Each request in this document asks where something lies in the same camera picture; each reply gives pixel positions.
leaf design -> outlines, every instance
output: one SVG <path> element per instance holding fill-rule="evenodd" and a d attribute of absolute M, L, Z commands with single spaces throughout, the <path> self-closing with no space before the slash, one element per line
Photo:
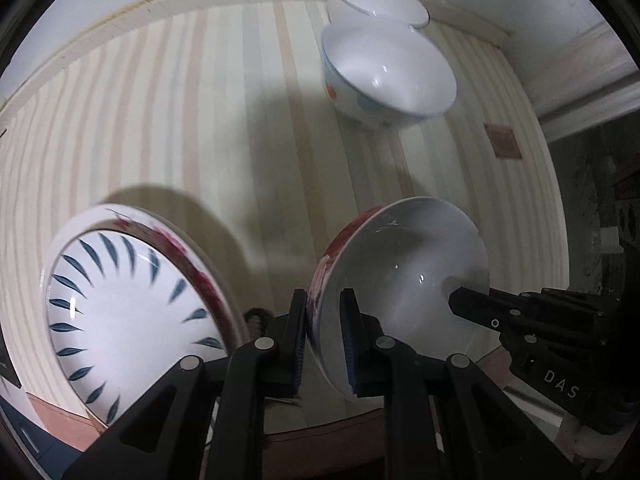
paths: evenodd
<path fill-rule="evenodd" d="M 129 255 L 129 267 L 131 269 L 131 277 L 136 273 L 136 250 L 133 248 L 133 245 L 129 240 L 127 240 L 124 236 L 120 235 L 122 238 L 122 243 L 127 248 L 127 254 Z"/>
<path fill-rule="evenodd" d="M 205 317 L 207 317 L 207 311 L 204 310 L 203 308 L 197 308 L 196 310 L 191 312 L 191 314 L 188 317 L 184 318 L 182 322 L 186 323 L 187 321 L 190 321 L 192 319 L 203 319 Z"/>
<path fill-rule="evenodd" d="M 66 254 L 63 254 L 62 257 L 65 259 L 65 261 L 69 265 L 71 265 L 75 270 L 77 270 L 80 274 L 82 274 L 91 286 L 94 286 L 91 279 L 89 278 L 89 275 L 86 273 L 86 270 L 84 270 L 84 267 L 78 260 L 76 260 L 75 258 L 72 258 L 71 256 L 67 256 Z"/>
<path fill-rule="evenodd" d="M 56 355 L 59 357 L 64 357 L 67 355 L 75 355 L 75 354 L 79 354 L 80 352 L 84 352 L 86 350 L 86 348 L 71 348 L 71 347 L 66 347 L 63 348 L 62 350 L 58 350 L 56 352 Z"/>
<path fill-rule="evenodd" d="M 69 323 L 54 323 L 53 325 L 49 325 L 49 328 L 52 329 L 53 332 L 73 332 L 73 330 L 82 330 L 81 328 L 69 325 Z"/>
<path fill-rule="evenodd" d="M 112 241 L 102 233 L 98 233 L 98 236 L 100 237 L 100 240 L 102 240 L 104 247 L 107 249 L 109 256 L 113 260 L 113 265 L 115 265 L 116 271 L 120 270 L 118 267 L 118 251 L 116 251 L 116 247 L 113 245 Z"/>
<path fill-rule="evenodd" d="M 60 308 L 66 308 L 67 310 L 71 310 L 71 304 L 67 300 L 61 300 L 60 298 L 54 298 L 53 300 L 49 300 L 49 303 L 53 306 L 58 306 Z"/>
<path fill-rule="evenodd" d="M 149 249 L 149 263 L 151 264 L 151 285 L 153 285 L 160 270 L 160 260 L 158 260 L 158 255 L 153 249 Z"/>
<path fill-rule="evenodd" d="M 210 346 L 211 348 L 220 348 L 221 350 L 223 350 L 220 341 L 218 341 L 215 337 L 206 337 L 204 339 L 200 339 L 200 341 L 195 341 L 193 344 Z"/>
<path fill-rule="evenodd" d="M 87 242 L 83 242 L 79 238 L 78 240 L 80 242 L 80 245 L 82 245 L 82 248 L 87 252 L 87 254 L 94 261 L 94 264 L 98 267 L 98 269 L 100 269 L 100 273 L 104 278 L 104 269 L 102 268 L 102 262 L 100 261 L 100 256 L 98 256 L 98 253 L 95 252 L 95 249 L 91 247 L 91 245 L 89 245 Z"/>
<path fill-rule="evenodd" d="M 78 294 L 80 294 L 80 296 L 82 296 L 83 298 L 86 299 L 86 296 L 82 293 L 82 290 L 80 290 L 80 287 L 78 287 L 74 282 L 72 282 L 69 278 L 66 278 L 65 276 L 60 276 L 59 274 L 54 274 L 53 278 L 58 282 L 61 283 L 64 286 L 68 286 L 68 288 L 70 288 L 71 290 L 76 291 Z"/>
<path fill-rule="evenodd" d="M 84 368 L 80 368 L 79 370 L 76 370 L 71 375 L 69 375 L 68 379 L 70 381 L 77 381 L 78 379 L 82 379 L 91 371 L 92 368 L 92 366 L 85 366 Z"/>
<path fill-rule="evenodd" d="M 116 418 L 119 405 L 120 405 L 120 396 L 118 396 L 116 401 L 109 408 L 109 413 L 107 414 L 107 424 L 111 424 L 113 422 L 113 419 Z"/>
<path fill-rule="evenodd" d="M 98 400 L 98 397 L 100 397 L 100 394 L 104 390 L 104 385 L 106 383 L 107 383 L 107 381 L 104 381 L 101 386 L 98 386 L 94 391 L 92 391 L 89 394 L 89 396 L 86 398 L 86 403 L 87 404 L 91 404 L 92 402 L 95 402 L 96 400 Z"/>
<path fill-rule="evenodd" d="M 180 278 L 175 284 L 174 291 L 171 293 L 171 296 L 169 296 L 169 303 L 173 303 L 175 298 L 180 296 L 185 288 L 187 288 L 187 282 L 183 278 Z"/>

